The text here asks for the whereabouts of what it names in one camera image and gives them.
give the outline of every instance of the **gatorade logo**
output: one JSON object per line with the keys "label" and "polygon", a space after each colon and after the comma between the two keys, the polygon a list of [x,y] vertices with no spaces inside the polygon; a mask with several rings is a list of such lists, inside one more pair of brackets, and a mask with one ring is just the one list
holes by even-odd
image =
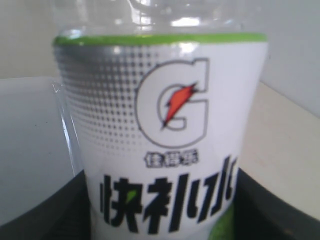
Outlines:
{"label": "gatorade logo", "polygon": [[141,81],[135,99],[139,129],[153,144],[176,149],[206,136],[209,60],[158,64]]}

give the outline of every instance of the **green stripe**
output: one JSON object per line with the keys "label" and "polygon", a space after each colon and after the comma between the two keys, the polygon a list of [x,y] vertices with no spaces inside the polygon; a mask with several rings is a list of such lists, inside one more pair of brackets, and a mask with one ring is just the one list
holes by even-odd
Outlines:
{"label": "green stripe", "polygon": [[172,35],[111,35],[81,36],[71,38],[58,36],[54,45],[166,45],[180,42],[196,42],[202,44],[224,44],[243,42],[266,42],[262,33],[213,33],[213,34],[172,34]]}

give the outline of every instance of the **halftone dot pattern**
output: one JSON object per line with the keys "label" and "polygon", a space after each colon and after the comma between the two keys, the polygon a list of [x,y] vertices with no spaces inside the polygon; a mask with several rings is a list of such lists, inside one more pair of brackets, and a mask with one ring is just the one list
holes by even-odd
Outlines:
{"label": "halftone dot pattern", "polygon": [[135,97],[144,75],[160,63],[158,47],[56,46],[54,53],[86,141],[116,155],[150,144],[138,129]]}

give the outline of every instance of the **transparent plastic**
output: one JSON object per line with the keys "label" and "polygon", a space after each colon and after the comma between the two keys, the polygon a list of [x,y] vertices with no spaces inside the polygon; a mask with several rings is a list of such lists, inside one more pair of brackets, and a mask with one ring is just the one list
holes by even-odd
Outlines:
{"label": "transparent plastic", "polygon": [[50,0],[58,35],[252,32],[255,0]]}

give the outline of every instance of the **bottle label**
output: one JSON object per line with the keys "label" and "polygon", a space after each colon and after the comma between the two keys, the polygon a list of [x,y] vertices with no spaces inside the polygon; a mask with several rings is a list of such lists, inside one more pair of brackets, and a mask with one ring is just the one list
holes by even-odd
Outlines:
{"label": "bottle label", "polygon": [[97,236],[207,240],[233,201],[267,43],[93,40],[55,55]]}

